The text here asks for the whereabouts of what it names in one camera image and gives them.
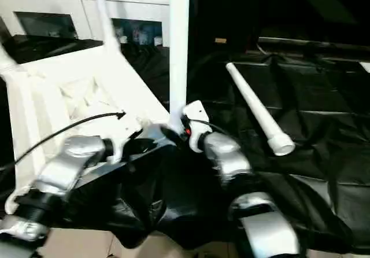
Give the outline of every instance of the beige floor tile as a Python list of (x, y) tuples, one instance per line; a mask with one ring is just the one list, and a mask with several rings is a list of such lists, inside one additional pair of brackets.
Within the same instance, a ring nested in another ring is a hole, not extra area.
[(112, 240), (107, 231), (55, 228), (39, 253), (44, 258), (106, 258)]
[(135, 249), (124, 248), (114, 237), (109, 254), (118, 258), (191, 258), (188, 252), (164, 235), (152, 235)]
[(198, 258), (228, 258), (228, 244), (226, 242), (210, 242), (190, 252)]

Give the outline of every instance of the pipe end cap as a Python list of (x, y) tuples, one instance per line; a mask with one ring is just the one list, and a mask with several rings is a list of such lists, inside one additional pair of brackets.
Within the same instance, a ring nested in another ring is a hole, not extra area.
[(276, 156), (288, 155), (293, 152), (295, 148), (294, 142), (285, 133), (273, 136), (267, 141), (267, 143)]

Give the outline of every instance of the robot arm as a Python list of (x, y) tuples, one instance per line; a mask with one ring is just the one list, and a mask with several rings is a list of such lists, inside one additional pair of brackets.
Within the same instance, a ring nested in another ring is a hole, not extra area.
[(235, 194), (230, 190), (243, 186), (243, 194), (233, 200), (229, 209), (229, 217), (236, 228), (235, 242), (240, 257), (299, 255), (298, 238), (290, 223), (267, 193), (255, 191), (258, 178), (237, 141), (228, 135), (212, 132), (206, 124), (191, 122), (192, 119), (208, 121), (199, 101), (189, 104), (184, 115), (184, 123), (191, 130), (188, 132), (190, 148), (205, 153), (217, 169), (222, 187)]
[(35, 257), (82, 172), (113, 154), (110, 140), (71, 137), (41, 170), (30, 190), (17, 198), (14, 214), (0, 223), (0, 256)]

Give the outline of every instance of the glass cabinet door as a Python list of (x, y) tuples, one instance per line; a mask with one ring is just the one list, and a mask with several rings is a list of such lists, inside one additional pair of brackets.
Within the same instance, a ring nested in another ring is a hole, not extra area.
[(15, 12), (27, 35), (78, 38), (70, 15), (38, 12)]
[(161, 46), (162, 23), (129, 19), (112, 19), (118, 40), (137, 45)]

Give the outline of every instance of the tiled floor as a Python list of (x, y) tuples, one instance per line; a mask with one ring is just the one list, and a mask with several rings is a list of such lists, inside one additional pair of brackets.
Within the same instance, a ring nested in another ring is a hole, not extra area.
[[(211, 242), (198, 249), (185, 251), (162, 234), (150, 236), (140, 247), (122, 247), (107, 231), (55, 229), (40, 250), (44, 258), (238, 258), (233, 244)], [(310, 250), (309, 258), (370, 258), (366, 255), (340, 255)]]

